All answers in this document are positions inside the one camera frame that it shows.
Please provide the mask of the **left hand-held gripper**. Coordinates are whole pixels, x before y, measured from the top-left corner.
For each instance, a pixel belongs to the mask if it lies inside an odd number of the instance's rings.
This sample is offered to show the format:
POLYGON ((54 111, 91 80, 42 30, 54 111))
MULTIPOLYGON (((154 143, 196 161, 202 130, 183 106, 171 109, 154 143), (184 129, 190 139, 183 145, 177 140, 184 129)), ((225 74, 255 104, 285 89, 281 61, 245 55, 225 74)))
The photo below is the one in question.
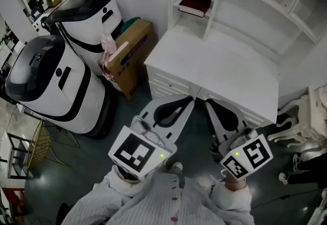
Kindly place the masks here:
POLYGON ((189 95, 168 95, 150 101, 123 126, 108 155, 120 168, 136 180, 144 180, 159 169, 177 151, 174 144, 183 130, 195 100, 189 95))

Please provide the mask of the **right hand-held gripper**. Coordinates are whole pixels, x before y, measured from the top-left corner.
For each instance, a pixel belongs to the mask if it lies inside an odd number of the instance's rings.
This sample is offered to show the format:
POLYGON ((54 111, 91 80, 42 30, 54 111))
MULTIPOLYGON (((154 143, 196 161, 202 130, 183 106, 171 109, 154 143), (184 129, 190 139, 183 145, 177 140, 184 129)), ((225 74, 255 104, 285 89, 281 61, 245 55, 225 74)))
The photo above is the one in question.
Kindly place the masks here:
POLYGON ((209 130, 215 136, 220 164, 235 179, 244 180, 273 159, 268 142, 235 106, 218 99, 206 99, 205 114, 209 130))

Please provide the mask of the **dark red book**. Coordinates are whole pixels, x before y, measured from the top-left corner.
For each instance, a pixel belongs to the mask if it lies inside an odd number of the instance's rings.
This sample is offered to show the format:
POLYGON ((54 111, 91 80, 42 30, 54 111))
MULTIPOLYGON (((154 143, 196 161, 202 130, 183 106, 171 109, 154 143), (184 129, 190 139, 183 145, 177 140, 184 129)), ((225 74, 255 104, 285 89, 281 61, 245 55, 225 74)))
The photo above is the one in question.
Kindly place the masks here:
POLYGON ((208 11, 212 0, 182 0, 178 6, 179 11, 197 17, 204 17, 208 11))

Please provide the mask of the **person's right forearm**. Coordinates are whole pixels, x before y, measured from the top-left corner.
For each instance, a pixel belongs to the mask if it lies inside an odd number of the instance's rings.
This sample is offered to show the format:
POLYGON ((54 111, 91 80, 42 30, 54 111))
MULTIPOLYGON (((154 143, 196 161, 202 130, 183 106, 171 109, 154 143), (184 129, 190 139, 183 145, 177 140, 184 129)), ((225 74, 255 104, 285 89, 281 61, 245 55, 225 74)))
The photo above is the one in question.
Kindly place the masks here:
POLYGON ((252 219, 250 215, 252 196, 245 179, 237 181, 228 174, 225 182, 219 182, 214 186, 210 199, 221 210, 239 213, 252 219))

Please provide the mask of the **person's left forearm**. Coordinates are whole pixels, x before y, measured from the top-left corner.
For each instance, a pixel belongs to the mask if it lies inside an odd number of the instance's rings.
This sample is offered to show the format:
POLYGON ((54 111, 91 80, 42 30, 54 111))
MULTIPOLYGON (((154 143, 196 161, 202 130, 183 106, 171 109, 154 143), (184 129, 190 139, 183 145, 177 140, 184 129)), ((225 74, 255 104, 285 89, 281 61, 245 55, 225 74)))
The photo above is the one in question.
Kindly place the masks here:
POLYGON ((134 197, 142 191, 147 181, 130 181, 124 179, 120 174, 118 166, 113 165, 109 173, 107 173, 100 183, 96 183, 93 189, 104 187, 111 188, 114 191, 128 197, 134 197))

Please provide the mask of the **white desk bookshelf hutch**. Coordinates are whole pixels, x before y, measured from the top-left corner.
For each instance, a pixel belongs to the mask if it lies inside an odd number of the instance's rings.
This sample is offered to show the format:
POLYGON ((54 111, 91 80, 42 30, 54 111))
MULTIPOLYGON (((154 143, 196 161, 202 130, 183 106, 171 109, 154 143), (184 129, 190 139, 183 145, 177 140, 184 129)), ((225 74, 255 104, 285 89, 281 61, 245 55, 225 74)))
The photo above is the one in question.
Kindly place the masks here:
POLYGON ((226 34, 281 65, 302 60, 327 35, 327 0, 212 0, 204 17, 179 11, 170 0, 169 29, 202 40, 226 34))

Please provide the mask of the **person's left shoe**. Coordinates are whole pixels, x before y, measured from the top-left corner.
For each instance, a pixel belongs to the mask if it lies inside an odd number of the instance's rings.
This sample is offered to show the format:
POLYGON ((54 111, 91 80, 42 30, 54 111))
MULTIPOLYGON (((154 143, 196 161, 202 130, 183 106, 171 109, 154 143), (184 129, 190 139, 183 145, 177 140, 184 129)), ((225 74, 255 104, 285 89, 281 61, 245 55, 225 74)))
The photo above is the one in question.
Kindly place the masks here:
POLYGON ((172 167, 168 170, 170 174, 182 175, 183 165, 181 162, 175 162, 172 167))

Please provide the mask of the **black white sneaker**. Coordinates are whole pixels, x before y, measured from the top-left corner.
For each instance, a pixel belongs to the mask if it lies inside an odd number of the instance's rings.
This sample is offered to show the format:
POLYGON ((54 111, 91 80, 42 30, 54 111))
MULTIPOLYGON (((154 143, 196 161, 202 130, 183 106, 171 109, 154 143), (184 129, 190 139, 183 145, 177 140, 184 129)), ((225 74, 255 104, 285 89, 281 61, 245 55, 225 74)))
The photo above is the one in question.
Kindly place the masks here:
POLYGON ((278 131, 286 130, 295 125, 295 120, 292 116, 284 113, 277 116, 276 128, 278 131))

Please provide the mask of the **pink flat stick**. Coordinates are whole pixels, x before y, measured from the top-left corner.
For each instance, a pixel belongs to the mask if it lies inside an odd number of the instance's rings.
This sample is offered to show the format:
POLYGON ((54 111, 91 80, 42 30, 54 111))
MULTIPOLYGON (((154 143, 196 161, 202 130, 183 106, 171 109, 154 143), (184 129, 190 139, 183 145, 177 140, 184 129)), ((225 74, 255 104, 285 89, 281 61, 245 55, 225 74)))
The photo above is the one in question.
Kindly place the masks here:
POLYGON ((115 57, 129 44, 129 42, 124 42, 112 55, 110 55, 108 62, 111 62, 115 57))

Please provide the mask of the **white ornate carved chair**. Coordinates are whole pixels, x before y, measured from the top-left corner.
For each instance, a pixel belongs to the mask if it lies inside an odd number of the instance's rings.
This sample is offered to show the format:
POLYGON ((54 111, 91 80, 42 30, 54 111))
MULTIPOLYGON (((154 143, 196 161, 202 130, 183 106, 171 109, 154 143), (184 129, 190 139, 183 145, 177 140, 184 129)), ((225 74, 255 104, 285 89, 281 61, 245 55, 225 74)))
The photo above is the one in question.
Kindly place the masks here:
POLYGON ((286 104, 277 112, 287 113, 298 107, 295 125, 289 129, 271 134, 268 141, 294 140, 287 147, 300 146, 308 141, 318 143, 319 148, 327 149, 327 84, 314 90, 308 88, 308 94, 286 104))

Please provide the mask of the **person's striped white shirt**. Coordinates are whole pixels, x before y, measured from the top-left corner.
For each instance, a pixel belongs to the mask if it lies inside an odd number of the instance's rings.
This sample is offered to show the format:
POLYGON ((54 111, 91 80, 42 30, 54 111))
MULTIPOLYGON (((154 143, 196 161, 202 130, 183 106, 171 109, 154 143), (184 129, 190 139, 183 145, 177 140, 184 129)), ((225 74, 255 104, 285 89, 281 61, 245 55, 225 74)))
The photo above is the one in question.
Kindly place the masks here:
POLYGON ((62 225, 254 225, 254 218, 224 211, 211 201, 213 177, 207 184, 158 171, 144 179, 134 197, 111 188, 96 188, 78 200, 62 225))

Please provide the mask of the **pink plush doll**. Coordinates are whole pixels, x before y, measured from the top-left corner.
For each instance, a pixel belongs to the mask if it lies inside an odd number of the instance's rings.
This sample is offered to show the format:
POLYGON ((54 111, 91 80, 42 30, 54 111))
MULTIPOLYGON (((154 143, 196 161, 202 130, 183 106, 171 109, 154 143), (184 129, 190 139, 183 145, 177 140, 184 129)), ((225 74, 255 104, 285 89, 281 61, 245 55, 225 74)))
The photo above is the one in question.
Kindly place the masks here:
POLYGON ((108 69, 108 64, 113 60, 116 56, 117 46, 115 40, 112 38, 110 34, 102 34, 101 37, 101 46, 104 50, 103 56, 100 59, 100 67, 102 69, 103 76, 108 80, 112 80, 112 75, 110 70, 108 69))

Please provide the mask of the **dark green round object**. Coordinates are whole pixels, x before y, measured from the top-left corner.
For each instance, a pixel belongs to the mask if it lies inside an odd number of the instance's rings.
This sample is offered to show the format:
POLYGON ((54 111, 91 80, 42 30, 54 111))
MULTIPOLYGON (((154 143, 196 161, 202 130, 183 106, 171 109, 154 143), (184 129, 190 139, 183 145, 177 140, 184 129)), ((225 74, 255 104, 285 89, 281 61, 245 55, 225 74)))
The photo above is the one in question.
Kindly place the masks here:
POLYGON ((128 21, 126 21, 122 25, 121 30, 120 30, 120 33, 123 34, 134 22, 136 22, 139 19, 140 19, 140 17, 134 17, 134 18, 131 18, 128 21))

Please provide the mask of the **white black delivery robot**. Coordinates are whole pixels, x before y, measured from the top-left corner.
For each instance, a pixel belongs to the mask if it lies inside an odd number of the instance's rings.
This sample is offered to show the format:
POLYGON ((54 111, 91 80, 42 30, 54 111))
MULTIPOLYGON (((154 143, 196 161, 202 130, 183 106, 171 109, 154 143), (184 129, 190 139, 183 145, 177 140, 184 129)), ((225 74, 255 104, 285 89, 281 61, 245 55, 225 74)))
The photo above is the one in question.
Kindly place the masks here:
POLYGON ((92 139, 107 136, 118 94, 60 36, 38 36, 18 55, 6 94, 43 119, 92 139))
POLYGON ((116 39, 124 21, 115 0, 66 0, 45 20, 51 34, 56 26, 66 43, 97 75, 102 75, 98 61, 103 57, 101 38, 116 39))

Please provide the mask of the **black metal frame rack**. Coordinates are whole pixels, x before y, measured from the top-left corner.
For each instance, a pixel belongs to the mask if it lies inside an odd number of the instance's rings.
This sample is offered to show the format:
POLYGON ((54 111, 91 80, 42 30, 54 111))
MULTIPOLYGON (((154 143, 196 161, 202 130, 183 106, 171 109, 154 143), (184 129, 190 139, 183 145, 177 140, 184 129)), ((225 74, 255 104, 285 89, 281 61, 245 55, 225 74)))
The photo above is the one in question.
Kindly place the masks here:
POLYGON ((28 171, 27 160, 31 140, 11 133, 6 133, 6 135, 10 145, 7 178, 26 180, 28 171))

